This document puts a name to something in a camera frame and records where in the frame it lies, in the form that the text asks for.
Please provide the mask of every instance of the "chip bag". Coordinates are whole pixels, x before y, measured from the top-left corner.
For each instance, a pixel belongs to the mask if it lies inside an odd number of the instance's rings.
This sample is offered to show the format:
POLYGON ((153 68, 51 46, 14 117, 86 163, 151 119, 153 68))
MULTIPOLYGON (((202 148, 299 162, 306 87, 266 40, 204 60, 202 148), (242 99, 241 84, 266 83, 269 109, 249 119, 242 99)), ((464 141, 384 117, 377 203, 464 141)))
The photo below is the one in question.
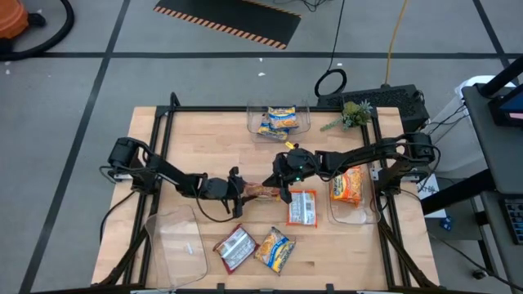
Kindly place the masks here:
POLYGON ((291 191, 293 201, 288 205, 287 225, 313 225, 318 227, 316 191, 291 191))
POLYGON ((227 273, 232 274, 258 247, 253 237, 240 224, 212 250, 220 254, 227 273))
POLYGON ((296 107, 269 107, 269 120, 273 129, 289 129, 299 127, 296 117, 296 107))
POLYGON ((258 135, 267 136, 276 140, 287 140, 288 129, 275 129, 270 124, 270 119, 267 114, 263 114, 260 127, 258 128, 258 135))
POLYGON ((354 203, 356 207, 361 201, 361 169, 349 168, 344 174, 336 176, 329 183, 332 200, 354 203))
POLYGON ((272 227, 263 243, 254 253, 254 258, 260 260, 279 274, 291 255, 295 244, 295 241, 290 241, 278 229, 272 227))

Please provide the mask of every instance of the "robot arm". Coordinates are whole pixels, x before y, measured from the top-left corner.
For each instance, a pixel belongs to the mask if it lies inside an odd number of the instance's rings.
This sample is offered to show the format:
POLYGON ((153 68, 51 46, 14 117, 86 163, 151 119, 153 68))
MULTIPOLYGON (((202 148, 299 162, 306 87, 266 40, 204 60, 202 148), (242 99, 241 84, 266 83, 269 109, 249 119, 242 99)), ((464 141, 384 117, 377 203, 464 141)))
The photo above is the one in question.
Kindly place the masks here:
POLYGON ((318 175, 322 180, 329 181, 335 176, 346 172, 349 168, 380 159, 395 159, 390 168, 382 169, 374 182, 377 192, 392 189, 399 192, 401 177, 413 167, 426 166, 435 159, 431 138, 422 133, 409 133, 396 138, 384 138, 378 143, 361 147, 345 153, 315 151, 311 152, 294 145, 288 153, 276 155, 272 163, 273 174, 263 182, 264 186, 280 188, 280 195, 286 203, 290 203, 288 186, 296 181, 318 175), (396 151, 404 146, 405 151, 396 151))
POLYGON ((113 168, 113 173, 132 176, 131 189, 143 194, 152 194, 157 189, 156 179, 161 177, 173 184, 184 197, 221 201, 227 213, 230 213, 228 201, 232 200, 234 218, 242 216, 242 206, 251 200, 251 198, 241 198, 245 181, 238 176, 237 167, 230 169, 227 180, 209 179, 207 173, 185 174, 155 154, 140 140, 119 138, 107 161, 113 168), (145 165, 138 160, 140 150, 145 165))

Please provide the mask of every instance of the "black floor stripe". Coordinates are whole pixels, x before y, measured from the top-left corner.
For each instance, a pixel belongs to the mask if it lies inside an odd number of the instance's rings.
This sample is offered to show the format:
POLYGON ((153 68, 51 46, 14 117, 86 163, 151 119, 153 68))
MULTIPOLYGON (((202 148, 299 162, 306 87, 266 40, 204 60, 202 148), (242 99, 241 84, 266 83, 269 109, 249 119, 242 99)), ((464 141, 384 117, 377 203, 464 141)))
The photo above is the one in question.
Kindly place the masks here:
POLYGON ((114 45, 116 44, 118 34, 120 32, 120 29, 122 28, 123 19, 127 12, 127 8, 129 7, 129 2, 130 0, 123 1, 122 7, 118 14, 118 19, 116 20, 113 33, 111 34, 109 44, 107 45, 107 49, 105 51, 105 57, 101 61, 100 69, 98 70, 98 74, 96 75, 95 82, 92 86, 91 94, 89 96, 89 99, 87 100, 85 109, 83 111, 82 119, 80 120, 78 130, 76 131, 76 135, 73 140, 73 145, 71 146, 71 150, 69 151, 67 161, 65 162, 64 170, 62 171, 60 181, 58 182, 58 186, 56 187, 55 195, 51 202, 51 207, 49 208, 49 212, 47 213, 47 217, 43 224, 42 231, 40 232, 40 236, 38 237, 38 241, 34 248, 33 255, 31 256, 28 269, 25 271, 25 276, 20 286, 19 293, 29 293, 31 291, 31 288, 33 287, 34 280, 36 279, 36 275, 38 273, 38 268, 40 267, 40 263, 42 262, 43 253, 46 250, 49 238, 51 237, 52 228, 55 225, 56 218, 58 216, 58 212, 62 204, 62 200, 64 199, 65 191, 67 189, 69 179, 71 178, 74 164, 76 163, 76 159, 80 151, 80 146, 82 145, 83 137, 85 136, 85 132, 87 130, 87 125, 89 123, 89 120, 91 119, 92 111, 95 107, 96 99, 98 98, 98 93, 101 89, 101 84, 104 81, 105 73, 107 71, 107 67, 110 61, 110 53, 114 49, 114 45))
MULTIPOLYGON (((152 58, 152 59, 185 59, 185 58, 330 58, 331 52, 115 52, 112 58, 152 58)), ((337 52, 335 58, 347 59, 386 59, 386 52, 337 52)), ((497 53, 393 53, 394 59, 497 59, 497 53)))
MULTIPOLYGON (((47 52, 42 58, 103 58, 104 52, 47 52)), ((111 58, 141 59, 209 59, 209 58, 330 58, 330 52, 113 52, 111 58)), ((394 59, 421 60, 488 60, 515 59, 523 53, 392 53, 394 59)), ((386 52, 337 52, 335 58, 386 59, 386 52)))
POLYGON ((499 59, 501 60, 501 64, 504 68, 507 68, 510 64, 508 62, 508 58, 503 56, 505 54, 505 51, 503 50, 503 47, 501 46, 501 42, 498 39, 498 36, 496 35, 496 32, 494 32, 494 27, 490 23, 489 17, 487 16, 487 13, 485 12, 485 8, 483 7, 483 4, 481 4, 480 0, 472 0, 474 2, 474 6, 476 7, 477 13, 480 15, 481 22, 483 23, 483 26, 485 26, 485 30, 487 31, 487 34, 489 35, 490 41, 492 42, 492 46, 494 46, 494 49, 496 50, 496 53, 500 55, 499 59))
POLYGON ((104 58, 105 52, 43 52, 40 58, 104 58))

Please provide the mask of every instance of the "green plant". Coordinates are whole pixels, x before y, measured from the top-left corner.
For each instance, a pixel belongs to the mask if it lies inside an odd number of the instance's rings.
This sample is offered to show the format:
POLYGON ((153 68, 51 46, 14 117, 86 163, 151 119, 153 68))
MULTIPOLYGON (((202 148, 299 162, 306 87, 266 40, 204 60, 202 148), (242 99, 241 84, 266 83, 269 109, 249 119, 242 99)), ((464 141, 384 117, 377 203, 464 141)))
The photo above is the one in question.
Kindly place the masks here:
POLYGON ((343 105, 342 115, 333 122, 321 127, 320 131, 327 131, 340 123, 343 123, 343 131, 348 130, 349 127, 364 126, 370 120, 370 110, 372 108, 367 100, 359 105, 349 101, 343 105))

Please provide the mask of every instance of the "clear plastic container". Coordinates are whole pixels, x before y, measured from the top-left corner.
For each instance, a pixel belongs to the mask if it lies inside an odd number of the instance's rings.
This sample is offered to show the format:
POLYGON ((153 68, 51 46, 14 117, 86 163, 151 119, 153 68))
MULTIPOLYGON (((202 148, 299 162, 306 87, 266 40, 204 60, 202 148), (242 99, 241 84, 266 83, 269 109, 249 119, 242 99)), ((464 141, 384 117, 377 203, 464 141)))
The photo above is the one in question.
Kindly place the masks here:
POLYGON ((205 277, 207 258, 190 206, 174 207, 167 215, 150 217, 145 229, 150 236, 160 291, 176 290, 205 277))
POLYGON ((361 201, 356 207, 353 203, 343 201, 333 201, 330 198, 329 185, 326 187, 327 195, 327 215, 329 222, 333 224, 364 225, 377 224, 381 218, 378 212, 375 196, 374 184, 370 176, 372 164, 362 164, 360 166, 362 173, 361 183, 361 201))
POLYGON ((250 100, 247 103, 247 130, 251 133, 254 143, 281 143, 292 141, 300 142, 305 132, 311 129, 311 114, 309 104, 305 100, 282 102, 279 100, 250 100), (289 130, 285 140, 270 138, 269 136, 259 135, 258 128, 262 124, 263 115, 267 113, 269 107, 296 107, 296 117, 299 127, 289 130))

